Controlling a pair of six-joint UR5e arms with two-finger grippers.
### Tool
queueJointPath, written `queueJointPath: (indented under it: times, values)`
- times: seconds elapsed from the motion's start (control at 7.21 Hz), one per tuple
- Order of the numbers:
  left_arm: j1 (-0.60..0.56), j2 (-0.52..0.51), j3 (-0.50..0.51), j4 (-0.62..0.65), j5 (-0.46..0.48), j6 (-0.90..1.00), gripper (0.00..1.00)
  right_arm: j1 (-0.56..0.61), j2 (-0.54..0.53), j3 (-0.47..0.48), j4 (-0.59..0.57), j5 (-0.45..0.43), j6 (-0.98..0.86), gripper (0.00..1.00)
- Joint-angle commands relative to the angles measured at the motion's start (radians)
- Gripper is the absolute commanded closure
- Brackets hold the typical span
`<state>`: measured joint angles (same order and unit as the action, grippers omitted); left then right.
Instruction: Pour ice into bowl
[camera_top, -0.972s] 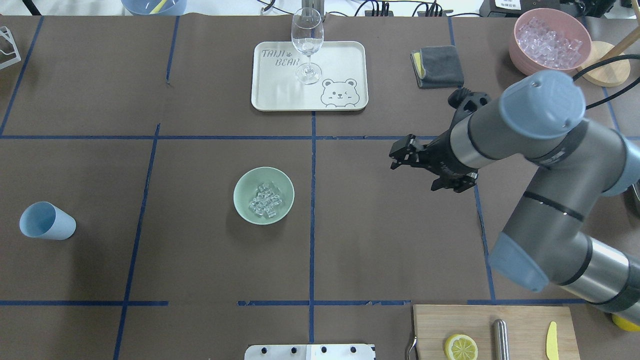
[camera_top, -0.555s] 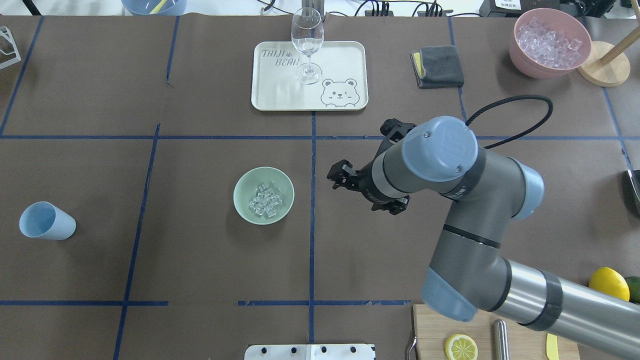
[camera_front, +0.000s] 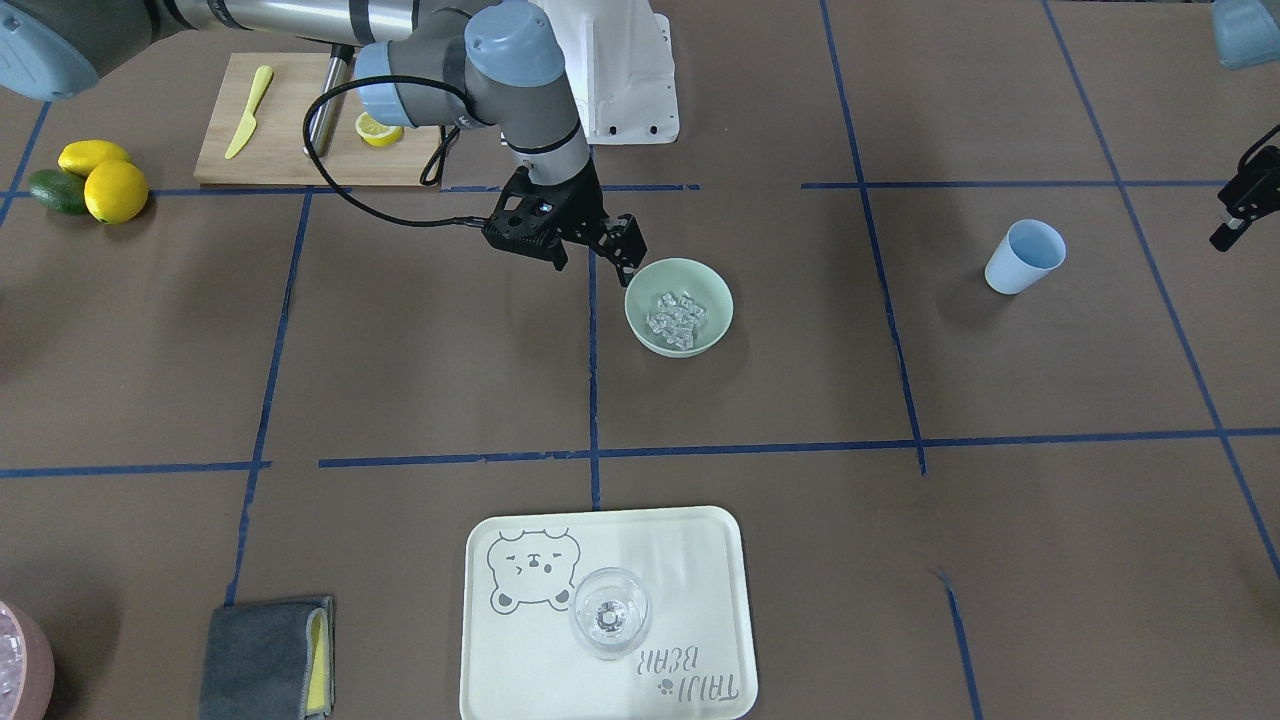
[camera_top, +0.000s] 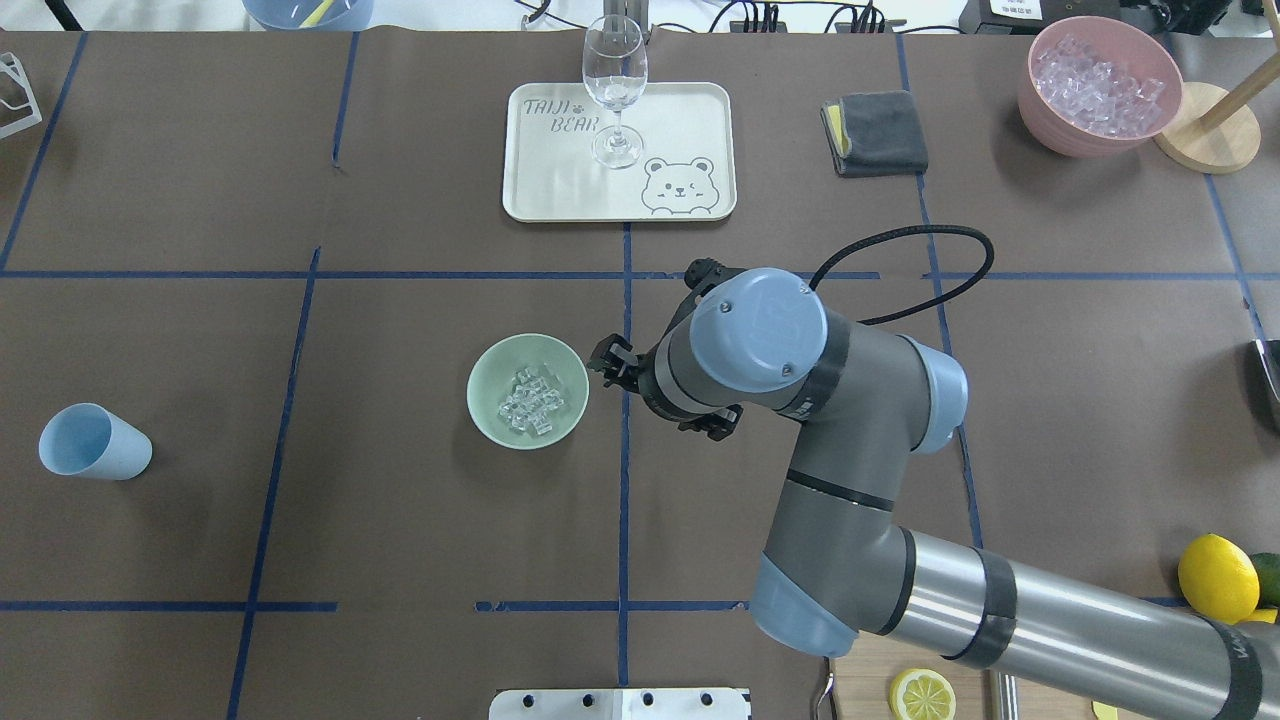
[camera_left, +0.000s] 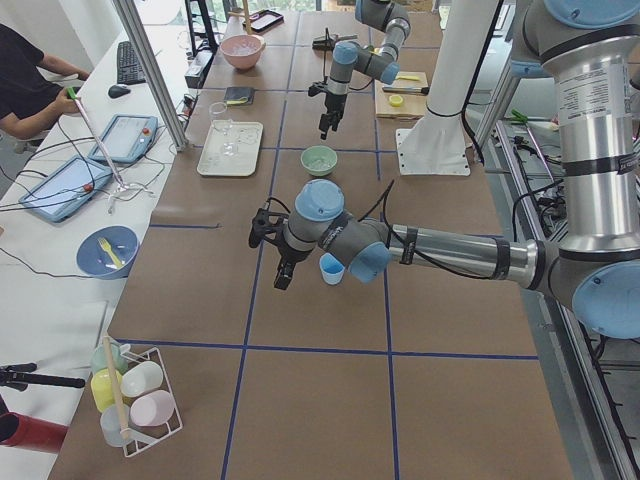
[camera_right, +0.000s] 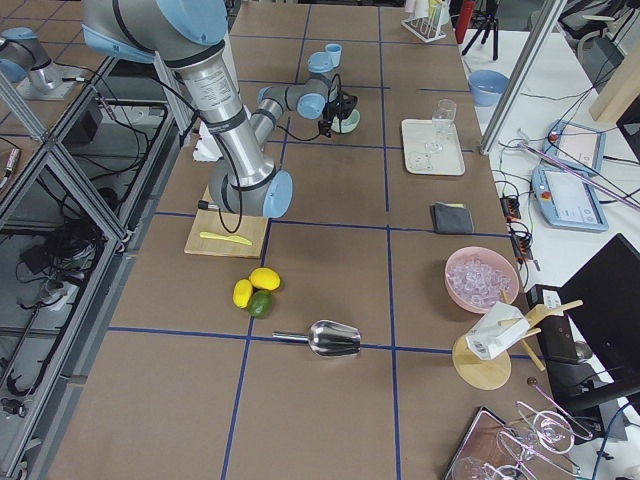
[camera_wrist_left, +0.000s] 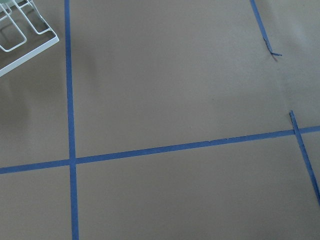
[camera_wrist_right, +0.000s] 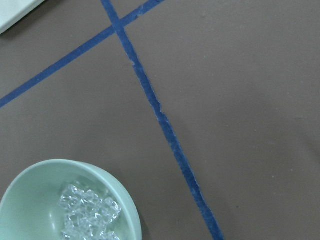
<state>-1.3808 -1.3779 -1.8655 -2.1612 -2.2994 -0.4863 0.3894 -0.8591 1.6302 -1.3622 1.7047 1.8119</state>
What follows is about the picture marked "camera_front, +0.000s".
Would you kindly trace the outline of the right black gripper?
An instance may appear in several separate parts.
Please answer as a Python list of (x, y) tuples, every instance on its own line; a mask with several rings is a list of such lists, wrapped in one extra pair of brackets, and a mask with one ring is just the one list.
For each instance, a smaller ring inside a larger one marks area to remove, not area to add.
[(582, 245), (614, 268), (620, 286), (631, 284), (646, 256), (637, 218), (605, 211), (593, 160), (558, 184), (538, 184), (526, 167), (517, 168), (483, 223), (483, 237), (493, 249), (547, 261), (556, 272), (568, 263), (564, 243)]

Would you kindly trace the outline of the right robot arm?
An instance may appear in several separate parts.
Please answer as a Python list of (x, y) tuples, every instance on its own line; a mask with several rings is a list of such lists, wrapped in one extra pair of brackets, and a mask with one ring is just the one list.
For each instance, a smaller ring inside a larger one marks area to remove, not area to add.
[(147, 47), (184, 31), (239, 29), (328, 44), (351, 78), (303, 114), (302, 145), (324, 182), (310, 126), (357, 92), (387, 126), (495, 127), (516, 160), (476, 228), (504, 252), (567, 263), (588, 247), (630, 284), (646, 255), (637, 220), (604, 206), (588, 133), (550, 17), (530, 1), (5, 1), (3, 85), (46, 102), (82, 94)]

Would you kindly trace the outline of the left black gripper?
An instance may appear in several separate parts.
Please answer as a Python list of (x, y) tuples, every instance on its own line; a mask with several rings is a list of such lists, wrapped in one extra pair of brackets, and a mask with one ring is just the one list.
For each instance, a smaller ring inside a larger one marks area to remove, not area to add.
[(1222, 187), (1224, 220), (1210, 236), (1210, 245), (1228, 252), (1251, 228), (1251, 223), (1277, 211), (1279, 150), (1262, 145), (1248, 151), (1235, 174)]

